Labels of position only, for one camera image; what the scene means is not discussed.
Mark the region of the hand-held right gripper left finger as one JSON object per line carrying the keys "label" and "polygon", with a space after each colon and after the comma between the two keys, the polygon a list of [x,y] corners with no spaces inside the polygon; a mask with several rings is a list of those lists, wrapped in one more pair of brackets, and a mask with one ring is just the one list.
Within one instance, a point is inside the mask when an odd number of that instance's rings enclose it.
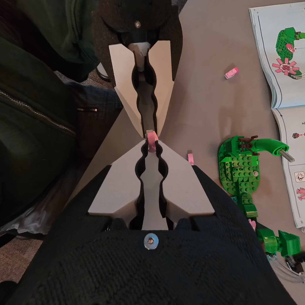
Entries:
{"label": "hand-held right gripper left finger", "polygon": [[129,229],[142,229],[147,140],[141,141],[112,163],[89,210],[89,215],[121,218]]}

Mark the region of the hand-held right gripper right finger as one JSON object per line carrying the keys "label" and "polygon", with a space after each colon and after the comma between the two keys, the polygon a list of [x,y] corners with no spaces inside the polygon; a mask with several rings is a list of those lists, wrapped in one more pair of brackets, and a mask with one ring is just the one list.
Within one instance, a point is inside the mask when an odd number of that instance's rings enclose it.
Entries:
{"label": "hand-held right gripper right finger", "polygon": [[215,210],[191,163],[162,141],[157,140],[155,145],[158,171],[162,175],[159,210],[168,230],[173,230],[183,218],[212,216]]}

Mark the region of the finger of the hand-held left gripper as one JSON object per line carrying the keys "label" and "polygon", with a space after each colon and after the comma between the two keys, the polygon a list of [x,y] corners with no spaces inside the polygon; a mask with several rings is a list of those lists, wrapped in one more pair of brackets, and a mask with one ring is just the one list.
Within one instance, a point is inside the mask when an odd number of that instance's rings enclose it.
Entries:
{"label": "finger of the hand-held left gripper", "polygon": [[135,53],[123,44],[109,45],[115,86],[114,89],[136,131],[145,138],[143,119],[139,111],[139,96],[133,81],[137,71]]}
{"label": "finger of the hand-held left gripper", "polygon": [[152,97],[157,103],[155,108],[155,132],[160,136],[173,90],[170,41],[157,41],[148,51],[148,62],[155,75]]}

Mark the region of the pink and grey lego piece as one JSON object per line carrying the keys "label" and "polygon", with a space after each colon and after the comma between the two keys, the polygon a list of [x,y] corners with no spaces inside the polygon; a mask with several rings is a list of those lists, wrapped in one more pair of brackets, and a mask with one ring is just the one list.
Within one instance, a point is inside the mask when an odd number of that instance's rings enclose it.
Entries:
{"label": "pink and grey lego piece", "polygon": [[158,141],[158,136],[155,131],[147,130],[146,138],[148,140],[148,152],[156,153],[156,141]]}

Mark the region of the green lego plant model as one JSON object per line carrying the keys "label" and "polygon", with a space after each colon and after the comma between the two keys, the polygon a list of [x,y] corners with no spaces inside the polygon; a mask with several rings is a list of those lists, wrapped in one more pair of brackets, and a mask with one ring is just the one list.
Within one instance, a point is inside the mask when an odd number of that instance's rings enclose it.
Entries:
{"label": "green lego plant model", "polygon": [[261,181],[260,152],[284,156],[288,154],[289,146],[275,139],[257,138],[257,135],[250,138],[236,135],[221,144],[218,150],[219,179],[254,229],[265,253],[293,256],[301,252],[299,236],[280,230],[276,236],[273,230],[259,224],[252,198]]}

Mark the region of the blue jeans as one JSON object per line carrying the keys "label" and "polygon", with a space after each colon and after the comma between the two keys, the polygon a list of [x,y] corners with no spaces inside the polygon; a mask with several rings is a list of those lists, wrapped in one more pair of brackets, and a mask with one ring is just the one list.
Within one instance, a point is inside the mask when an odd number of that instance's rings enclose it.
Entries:
{"label": "blue jeans", "polygon": [[77,106],[76,158],[87,168],[103,143],[123,105],[112,84],[92,71],[87,80],[78,83],[58,71],[55,74],[70,89]]}

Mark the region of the dark green jacket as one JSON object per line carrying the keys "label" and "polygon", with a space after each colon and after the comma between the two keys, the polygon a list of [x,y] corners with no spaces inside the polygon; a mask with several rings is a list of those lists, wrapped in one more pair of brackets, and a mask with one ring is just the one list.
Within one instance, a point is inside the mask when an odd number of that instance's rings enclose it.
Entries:
{"label": "dark green jacket", "polygon": [[1,227],[35,205],[76,147],[77,106],[55,74],[83,82],[98,65],[98,1],[1,1]]}

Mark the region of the light blue instruction booklet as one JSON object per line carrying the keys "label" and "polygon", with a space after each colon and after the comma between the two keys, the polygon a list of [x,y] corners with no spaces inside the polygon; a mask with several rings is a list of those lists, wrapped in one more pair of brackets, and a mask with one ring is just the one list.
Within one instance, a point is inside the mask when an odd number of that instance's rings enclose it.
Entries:
{"label": "light blue instruction booklet", "polygon": [[282,164],[295,225],[304,233],[305,4],[256,7],[249,12],[280,139],[295,159],[283,159]]}

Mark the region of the clear plastic bag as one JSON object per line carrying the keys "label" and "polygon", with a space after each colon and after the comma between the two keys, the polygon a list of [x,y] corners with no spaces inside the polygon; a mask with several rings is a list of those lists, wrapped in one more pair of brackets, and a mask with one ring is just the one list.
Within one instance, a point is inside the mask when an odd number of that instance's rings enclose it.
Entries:
{"label": "clear plastic bag", "polygon": [[276,254],[266,255],[273,271],[280,278],[292,283],[305,283],[302,262],[295,261],[293,256],[284,257],[281,261]]}

